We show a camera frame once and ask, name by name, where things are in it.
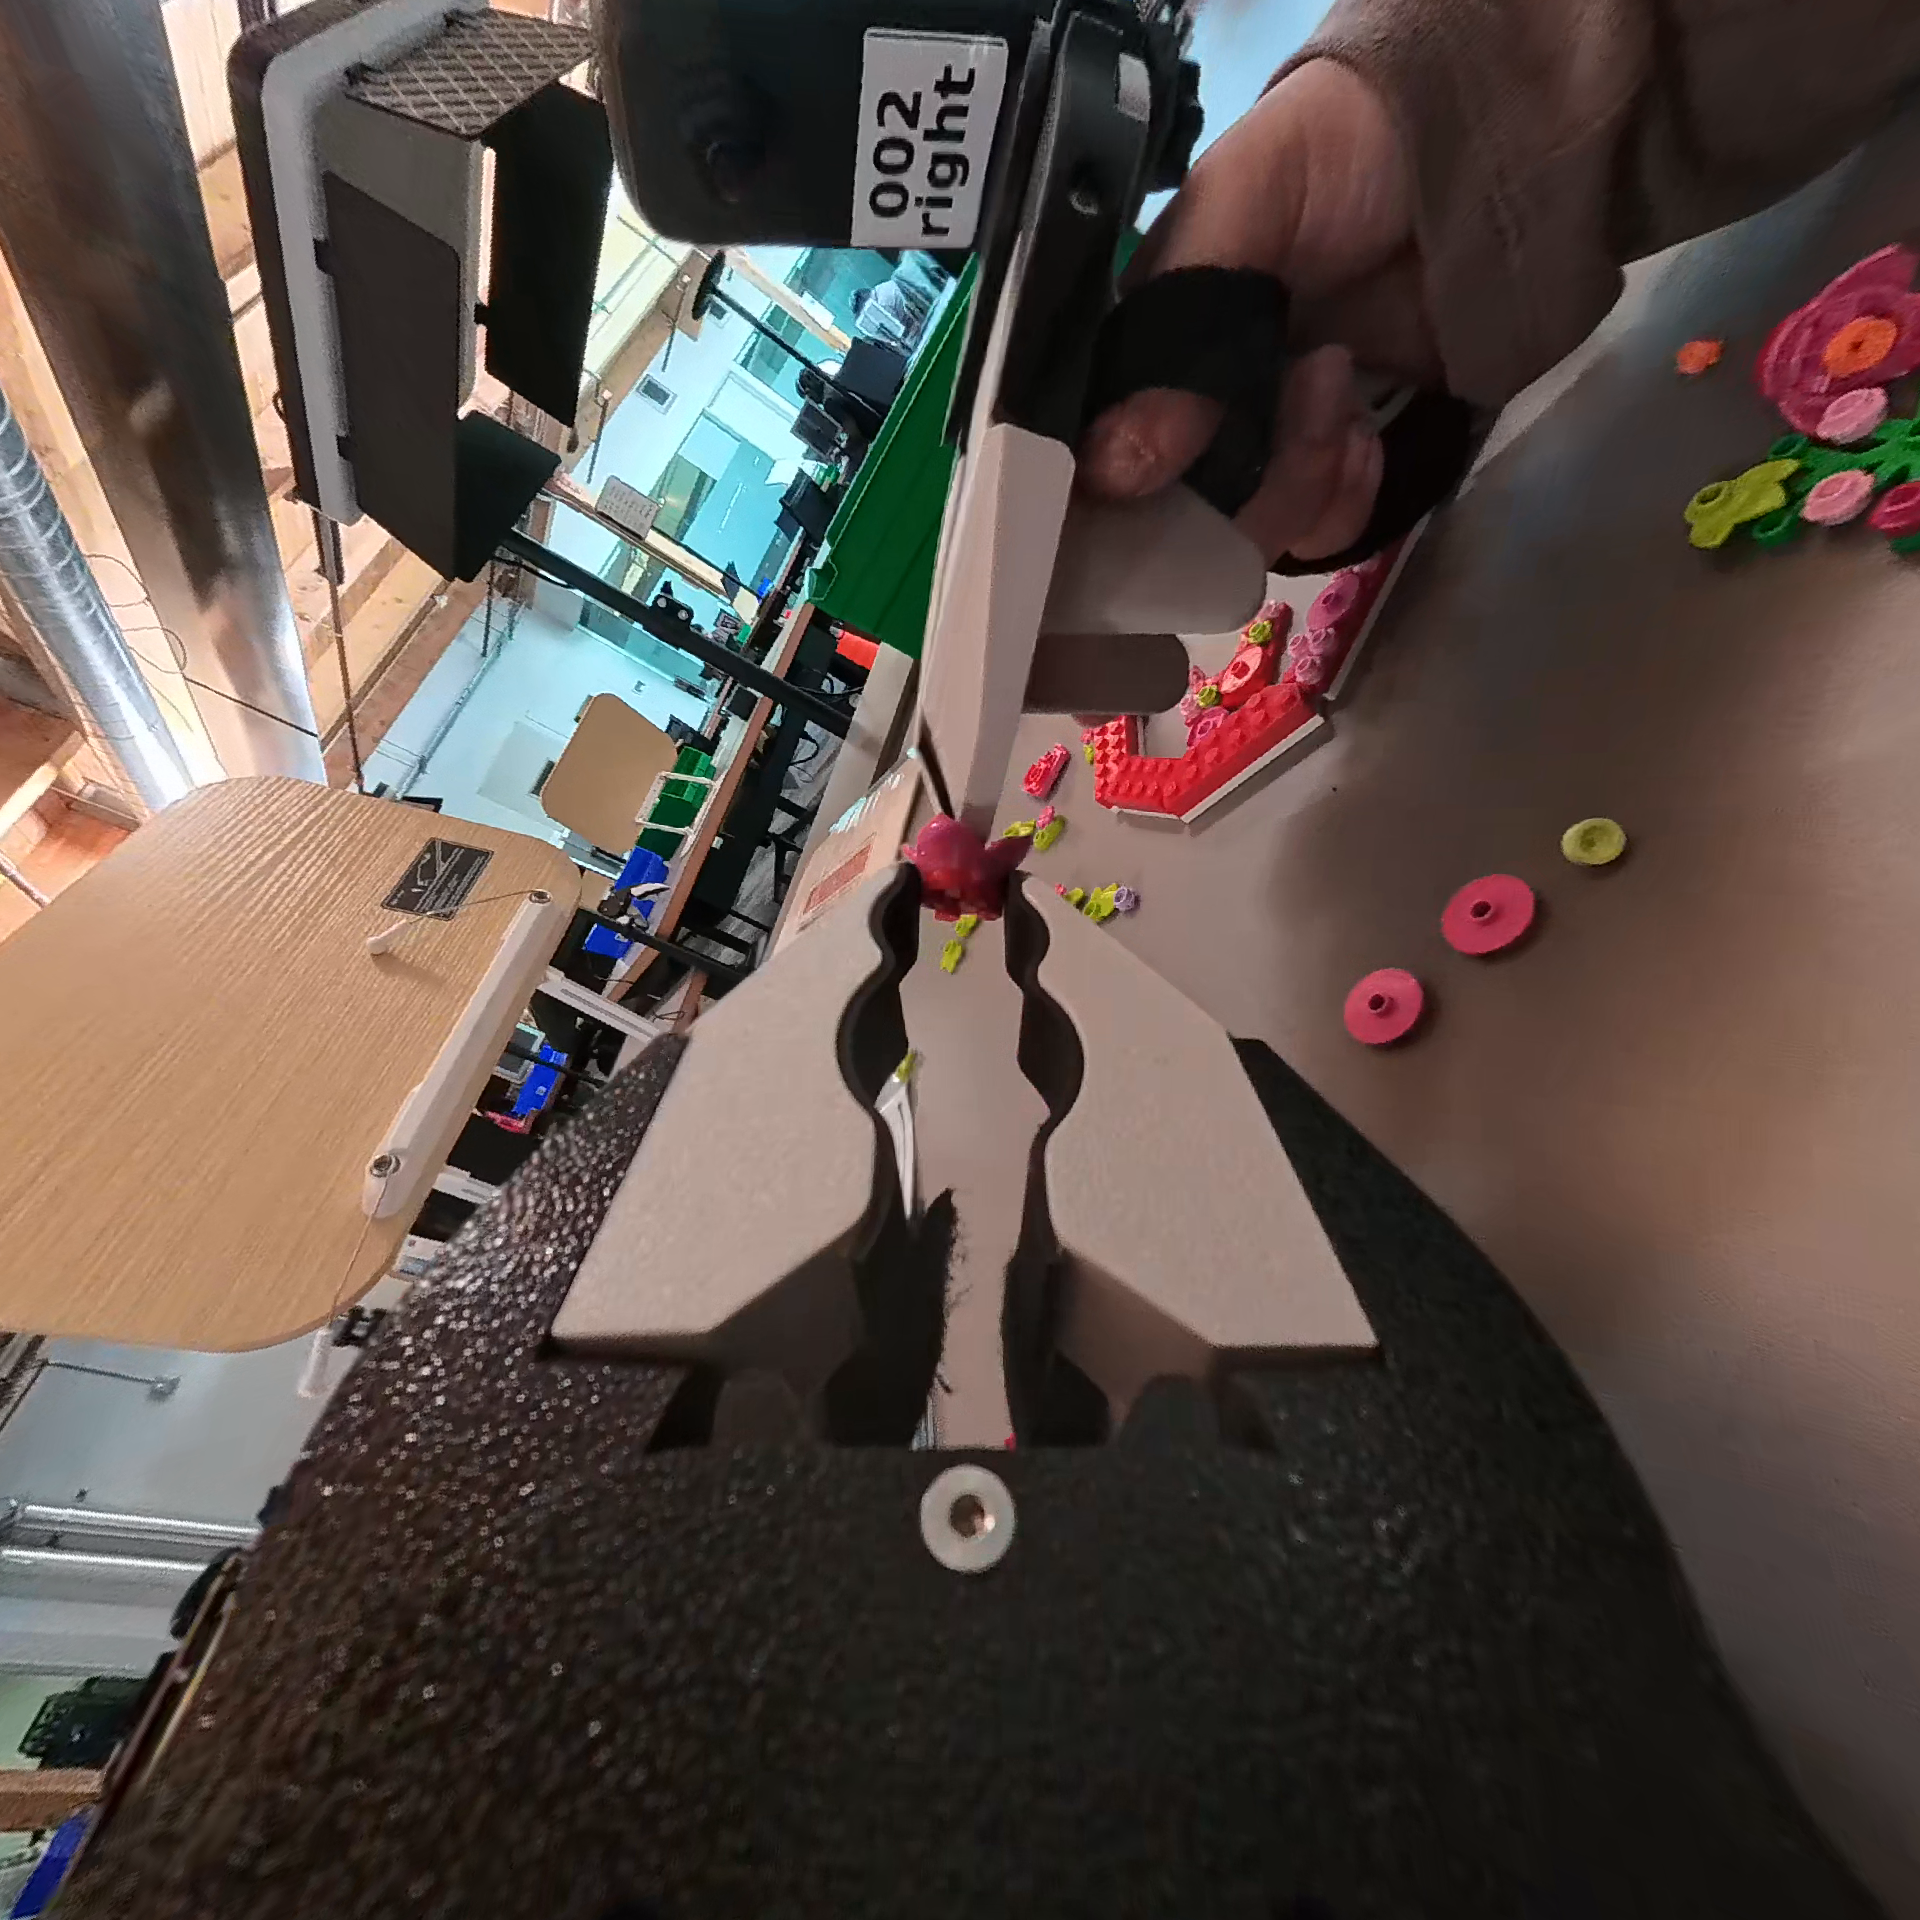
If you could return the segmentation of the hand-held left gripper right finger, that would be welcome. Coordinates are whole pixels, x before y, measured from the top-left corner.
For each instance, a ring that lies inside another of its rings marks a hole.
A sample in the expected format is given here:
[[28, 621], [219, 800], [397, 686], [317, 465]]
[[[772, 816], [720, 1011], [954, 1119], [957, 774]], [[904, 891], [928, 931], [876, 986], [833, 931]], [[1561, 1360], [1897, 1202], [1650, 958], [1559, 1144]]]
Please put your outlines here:
[[1017, 1064], [1044, 1102], [1004, 1283], [1011, 1407], [1377, 1352], [1227, 1029], [1027, 881], [1004, 911]]

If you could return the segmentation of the magenta lego rose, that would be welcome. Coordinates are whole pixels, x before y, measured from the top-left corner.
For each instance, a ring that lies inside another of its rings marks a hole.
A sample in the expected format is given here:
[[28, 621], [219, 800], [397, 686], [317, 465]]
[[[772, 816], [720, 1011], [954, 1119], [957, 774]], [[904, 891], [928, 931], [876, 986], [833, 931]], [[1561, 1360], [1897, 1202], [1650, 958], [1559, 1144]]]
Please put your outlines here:
[[937, 921], [996, 921], [1012, 877], [1031, 849], [1031, 826], [1024, 833], [984, 838], [947, 815], [936, 815], [915, 840], [901, 843], [901, 861], [919, 877], [922, 902]]

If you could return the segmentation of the lime lego leaf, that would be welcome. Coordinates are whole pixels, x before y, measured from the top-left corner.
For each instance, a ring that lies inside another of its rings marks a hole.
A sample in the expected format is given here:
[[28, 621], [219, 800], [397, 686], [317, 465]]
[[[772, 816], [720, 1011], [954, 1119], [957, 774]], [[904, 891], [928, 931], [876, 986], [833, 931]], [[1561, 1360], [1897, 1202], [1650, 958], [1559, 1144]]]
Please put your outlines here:
[[1801, 462], [1795, 457], [1764, 461], [1695, 493], [1684, 509], [1690, 546], [1695, 551], [1722, 550], [1743, 528], [1786, 512], [1791, 481], [1799, 470]]

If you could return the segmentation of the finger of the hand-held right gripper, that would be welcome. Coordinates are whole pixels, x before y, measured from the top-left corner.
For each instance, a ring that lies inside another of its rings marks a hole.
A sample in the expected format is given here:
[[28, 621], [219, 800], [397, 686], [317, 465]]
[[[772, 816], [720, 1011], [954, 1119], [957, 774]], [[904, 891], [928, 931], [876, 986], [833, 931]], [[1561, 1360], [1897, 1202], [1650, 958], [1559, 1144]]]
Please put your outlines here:
[[987, 833], [1072, 498], [1065, 445], [992, 424], [961, 465], [922, 654], [919, 750], [944, 813]]

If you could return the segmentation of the cardboard box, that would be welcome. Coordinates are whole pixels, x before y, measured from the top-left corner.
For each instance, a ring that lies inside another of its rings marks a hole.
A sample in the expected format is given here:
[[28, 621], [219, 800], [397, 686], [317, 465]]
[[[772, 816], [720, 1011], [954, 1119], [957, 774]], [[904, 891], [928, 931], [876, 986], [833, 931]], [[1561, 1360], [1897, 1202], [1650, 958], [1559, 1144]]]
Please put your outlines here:
[[872, 787], [821, 819], [786, 889], [781, 919], [768, 958], [778, 958], [804, 931], [821, 925], [879, 874], [901, 861], [901, 849], [932, 813], [924, 758], [907, 749]]

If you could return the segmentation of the light wooden table panel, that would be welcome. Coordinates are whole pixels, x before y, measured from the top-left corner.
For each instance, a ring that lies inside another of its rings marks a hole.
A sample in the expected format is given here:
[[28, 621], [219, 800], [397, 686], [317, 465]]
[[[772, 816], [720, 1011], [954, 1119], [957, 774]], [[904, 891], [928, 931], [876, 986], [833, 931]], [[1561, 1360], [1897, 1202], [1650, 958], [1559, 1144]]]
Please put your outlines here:
[[291, 778], [151, 816], [5, 941], [5, 1331], [249, 1353], [362, 1301], [579, 894], [541, 840]]

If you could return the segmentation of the red heart lego base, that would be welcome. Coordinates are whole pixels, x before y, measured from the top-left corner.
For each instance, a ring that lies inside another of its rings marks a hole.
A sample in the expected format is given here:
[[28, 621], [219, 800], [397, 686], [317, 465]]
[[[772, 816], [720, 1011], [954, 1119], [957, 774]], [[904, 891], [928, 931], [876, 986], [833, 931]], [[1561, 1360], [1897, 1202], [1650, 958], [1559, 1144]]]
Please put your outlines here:
[[1244, 787], [1322, 749], [1421, 535], [1420, 523], [1380, 555], [1329, 576], [1303, 622], [1281, 599], [1263, 603], [1227, 664], [1188, 672], [1177, 710], [1183, 752], [1153, 754], [1141, 715], [1085, 731], [1096, 802], [1141, 822], [1196, 826]]

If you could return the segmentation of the wooden chair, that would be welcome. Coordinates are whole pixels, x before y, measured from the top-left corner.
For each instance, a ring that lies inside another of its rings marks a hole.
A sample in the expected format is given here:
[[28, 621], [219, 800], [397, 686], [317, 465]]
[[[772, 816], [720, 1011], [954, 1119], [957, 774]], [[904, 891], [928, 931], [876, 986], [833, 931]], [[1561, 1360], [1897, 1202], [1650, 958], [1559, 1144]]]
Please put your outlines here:
[[625, 858], [650, 794], [674, 774], [680, 754], [673, 734], [617, 695], [597, 693], [541, 785], [545, 816], [591, 849]]

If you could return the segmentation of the green lego stem with flowers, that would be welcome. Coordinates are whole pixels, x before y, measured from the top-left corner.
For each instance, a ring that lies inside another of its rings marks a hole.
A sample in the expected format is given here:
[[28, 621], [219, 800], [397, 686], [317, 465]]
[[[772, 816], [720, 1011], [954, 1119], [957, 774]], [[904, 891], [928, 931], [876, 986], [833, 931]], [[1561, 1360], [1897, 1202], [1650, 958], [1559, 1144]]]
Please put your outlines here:
[[1861, 445], [1839, 447], [1788, 434], [1768, 449], [1770, 461], [1795, 462], [1783, 481], [1786, 506], [1752, 528], [1756, 544], [1781, 550], [1816, 523], [1807, 498], [1839, 473], [1864, 473], [1868, 497], [1856, 521], [1888, 543], [1895, 555], [1917, 553], [1917, 417], [1888, 417]]

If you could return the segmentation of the black and white studio light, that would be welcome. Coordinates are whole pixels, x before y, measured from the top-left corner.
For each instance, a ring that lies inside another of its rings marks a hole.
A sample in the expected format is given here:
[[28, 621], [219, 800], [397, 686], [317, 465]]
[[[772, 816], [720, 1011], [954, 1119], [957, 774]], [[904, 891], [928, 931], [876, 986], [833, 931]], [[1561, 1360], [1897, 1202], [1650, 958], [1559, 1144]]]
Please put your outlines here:
[[569, 424], [612, 146], [569, 79], [584, 23], [475, 3], [304, 5], [228, 55], [295, 494], [480, 576], [560, 456], [477, 408], [489, 375]]

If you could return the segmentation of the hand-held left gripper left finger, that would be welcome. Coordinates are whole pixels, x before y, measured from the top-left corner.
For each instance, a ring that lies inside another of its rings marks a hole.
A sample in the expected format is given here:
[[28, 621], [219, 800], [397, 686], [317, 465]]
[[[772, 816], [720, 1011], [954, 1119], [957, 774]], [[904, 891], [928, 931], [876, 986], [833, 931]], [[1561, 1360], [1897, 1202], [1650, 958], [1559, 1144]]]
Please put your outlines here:
[[889, 865], [685, 1033], [551, 1327], [563, 1357], [927, 1389], [944, 1280], [880, 1109], [909, 1046], [922, 877]]

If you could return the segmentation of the blue storage bins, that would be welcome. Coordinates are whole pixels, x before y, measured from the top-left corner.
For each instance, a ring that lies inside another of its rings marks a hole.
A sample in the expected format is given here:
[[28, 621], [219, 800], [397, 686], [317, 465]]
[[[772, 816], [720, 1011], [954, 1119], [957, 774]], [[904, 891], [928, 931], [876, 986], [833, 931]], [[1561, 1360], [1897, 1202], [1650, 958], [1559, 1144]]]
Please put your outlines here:
[[625, 960], [635, 942], [625, 928], [650, 928], [655, 906], [671, 888], [671, 865], [650, 849], [626, 855], [601, 903], [592, 911], [592, 928], [584, 938], [584, 951], [611, 962]]

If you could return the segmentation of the large pink lego flower cluster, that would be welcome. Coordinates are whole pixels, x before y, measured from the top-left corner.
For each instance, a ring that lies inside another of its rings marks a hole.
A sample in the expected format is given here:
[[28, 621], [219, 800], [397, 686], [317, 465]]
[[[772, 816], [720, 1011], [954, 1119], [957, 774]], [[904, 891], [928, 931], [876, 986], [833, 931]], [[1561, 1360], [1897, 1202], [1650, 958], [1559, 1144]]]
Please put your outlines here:
[[1839, 399], [1883, 393], [1917, 369], [1916, 274], [1914, 248], [1883, 248], [1773, 327], [1756, 379], [1793, 432], [1816, 434]]

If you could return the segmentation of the green plastic bin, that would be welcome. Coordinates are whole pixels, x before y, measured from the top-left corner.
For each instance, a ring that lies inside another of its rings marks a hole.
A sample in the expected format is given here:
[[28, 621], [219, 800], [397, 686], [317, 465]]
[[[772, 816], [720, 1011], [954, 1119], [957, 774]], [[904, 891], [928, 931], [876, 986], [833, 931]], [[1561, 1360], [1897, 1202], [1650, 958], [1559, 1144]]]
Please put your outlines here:
[[901, 393], [827, 523], [807, 601], [833, 625], [922, 658], [956, 449], [947, 439], [977, 261], [928, 320]]

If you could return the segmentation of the silver ventilation duct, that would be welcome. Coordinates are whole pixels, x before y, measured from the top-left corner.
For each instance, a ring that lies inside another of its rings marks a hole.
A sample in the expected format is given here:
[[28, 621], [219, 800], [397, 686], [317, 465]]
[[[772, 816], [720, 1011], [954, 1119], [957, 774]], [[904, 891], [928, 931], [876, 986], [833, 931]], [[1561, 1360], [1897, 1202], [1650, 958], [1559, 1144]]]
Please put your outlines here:
[[195, 778], [10, 401], [2, 401], [2, 574], [141, 806], [167, 810], [185, 799]]

